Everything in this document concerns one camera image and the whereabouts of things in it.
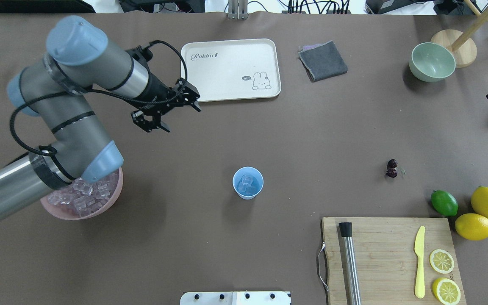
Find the knife handle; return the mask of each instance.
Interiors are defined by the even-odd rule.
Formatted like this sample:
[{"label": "knife handle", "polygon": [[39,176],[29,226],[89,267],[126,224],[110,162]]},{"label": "knife handle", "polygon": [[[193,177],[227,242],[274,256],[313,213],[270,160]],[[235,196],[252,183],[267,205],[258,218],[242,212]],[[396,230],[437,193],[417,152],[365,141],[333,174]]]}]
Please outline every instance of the knife handle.
[{"label": "knife handle", "polygon": [[424,297],[424,271],[423,258],[418,257],[417,261],[417,276],[415,278],[415,296],[419,299]]}]

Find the lemon slice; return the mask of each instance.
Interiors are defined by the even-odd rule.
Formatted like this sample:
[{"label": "lemon slice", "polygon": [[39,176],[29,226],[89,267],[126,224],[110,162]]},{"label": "lemon slice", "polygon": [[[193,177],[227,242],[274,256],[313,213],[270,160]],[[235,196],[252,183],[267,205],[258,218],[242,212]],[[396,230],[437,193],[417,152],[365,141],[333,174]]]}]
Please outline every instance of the lemon slice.
[{"label": "lemon slice", "polygon": [[432,292],[444,305],[456,305],[460,301],[459,286],[449,278],[439,277],[432,283]]},{"label": "lemon slice", "polygon": [[441,274],[448,274],[453,271],[455,261],[448,251],[436,249],[432,251],[429,257],[432,269]]}]

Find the bowl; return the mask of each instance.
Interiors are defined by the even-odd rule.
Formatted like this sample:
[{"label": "bowl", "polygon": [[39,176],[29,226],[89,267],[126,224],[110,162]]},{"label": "bowl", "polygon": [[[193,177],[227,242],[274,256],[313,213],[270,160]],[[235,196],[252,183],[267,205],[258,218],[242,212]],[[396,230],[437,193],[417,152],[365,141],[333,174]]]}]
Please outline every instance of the bowl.
[{"label": "bowl", "polygon": [[410,70],[422,81],[440,81],[455,71],[453,54],[439,44],[420,43],[412,51]]},{"label": "bowl", "polygon": [[[52,214],[52,216],[55,216],[55,217],[63,219],[63,220],[82,220],[82,219],[95,217],[95,216],[101,214],[102,212],[105,212],[106,210],[108,210],[108,208],[110,208],[116,202],[116,199],[118,199],[118,196],[122,192],[122,186],[124,185],[124,175],[122,172],[122,168],[119,168],[117,171],[113,172],[112,174],[118,174],[118,176],[117,176],[118,181],[116,182],[116,187],[114,188],[114,191],[111,191],[110,196],[104,197],[104,201],[102,201],[103,202],[102,206],[100,208],[98,208],[98,210],[95,210],[95,212],[91,212],[85,216],[81,216],[75,210],[73,202],[70,202],[67,205],[63,205],[62,203],[58,203],[58,204],[50,203],[49,197],[51,197],[53,194],[58,194],[58,191],[53,191],[49,195],[41,198],[41,204],[48,213]],[[65,191],[65,190],[66,191],[73,191],[72,185],[60,190],[60,192]]]}]

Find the black handle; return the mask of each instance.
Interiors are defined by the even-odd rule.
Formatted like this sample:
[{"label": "black handle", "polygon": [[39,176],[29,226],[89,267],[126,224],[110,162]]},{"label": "black handle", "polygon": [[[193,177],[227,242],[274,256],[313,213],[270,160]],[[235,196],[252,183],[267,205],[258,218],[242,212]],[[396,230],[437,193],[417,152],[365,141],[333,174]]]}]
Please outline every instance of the black handle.
[{"label": "black handle", "polygon": [[351,237],[351,222],[340,222],[338,226],[340,227],[342,237]]}]

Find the metal tube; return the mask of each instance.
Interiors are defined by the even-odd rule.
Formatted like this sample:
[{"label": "metal tube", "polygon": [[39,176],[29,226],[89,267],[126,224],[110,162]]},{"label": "metal tube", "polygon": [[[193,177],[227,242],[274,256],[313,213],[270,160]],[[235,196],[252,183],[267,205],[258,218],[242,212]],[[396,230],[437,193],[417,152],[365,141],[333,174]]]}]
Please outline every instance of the metal tube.
[{"label": "metal tube", "polygon": [[0,170],[0,220],[49,194],[50,189],[37,176],[29,157]]},{"label": "metal tube", "polygon": [[347,285],[349,287],[349,297],[351,305],[360,305],[359,281],[357,277],[357,265],[355,264],[355,253],[353,249],[353,239],[343,237],[345,250],[346,268],[347,268]]}]

